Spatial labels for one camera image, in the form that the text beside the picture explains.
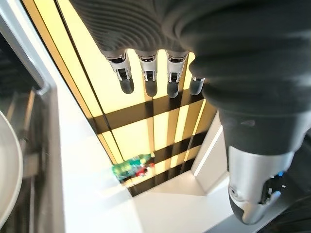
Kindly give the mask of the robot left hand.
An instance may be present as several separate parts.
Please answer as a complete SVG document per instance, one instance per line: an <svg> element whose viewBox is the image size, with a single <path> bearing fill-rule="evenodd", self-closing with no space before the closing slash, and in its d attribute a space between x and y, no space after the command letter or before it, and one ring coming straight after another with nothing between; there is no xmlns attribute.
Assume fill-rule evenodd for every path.
<svg viewBox="0 0 311 233"><path fill-rule="evenodd" d="M168 96L178 94L187 55L194 95L219 112L227 145L229 200L257 223L280 196L286 171L311 127L311 3L308 0L74 0L72 6L126 94L127 49L156 94L156 54L167 52Z"/></svg>

